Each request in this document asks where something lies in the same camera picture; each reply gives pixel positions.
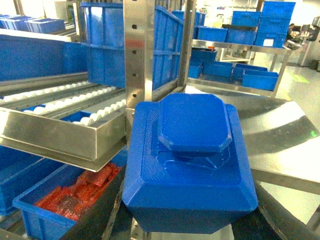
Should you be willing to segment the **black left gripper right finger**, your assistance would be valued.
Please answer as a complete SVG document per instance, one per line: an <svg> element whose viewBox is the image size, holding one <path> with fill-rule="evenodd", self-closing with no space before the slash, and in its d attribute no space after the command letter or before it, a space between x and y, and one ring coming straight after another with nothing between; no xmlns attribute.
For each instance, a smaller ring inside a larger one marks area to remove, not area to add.
<svg viewBox="0 0 320 240"><path fill-rule="evenodd" d="M320 235L292 215L259 183L258 207L231 224L235 240L318 240Z"/></svg>

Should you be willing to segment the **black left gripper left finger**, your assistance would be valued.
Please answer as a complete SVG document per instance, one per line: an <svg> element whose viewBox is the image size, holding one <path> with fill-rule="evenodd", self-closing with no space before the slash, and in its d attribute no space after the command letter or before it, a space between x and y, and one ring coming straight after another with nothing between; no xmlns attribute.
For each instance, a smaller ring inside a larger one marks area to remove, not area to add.
<svg viewBox="0 0 320 240"><path fill-rule="evenodd" d="M107 189L62 240L129 240L132 215L122 202L124 165Z"/></svg>

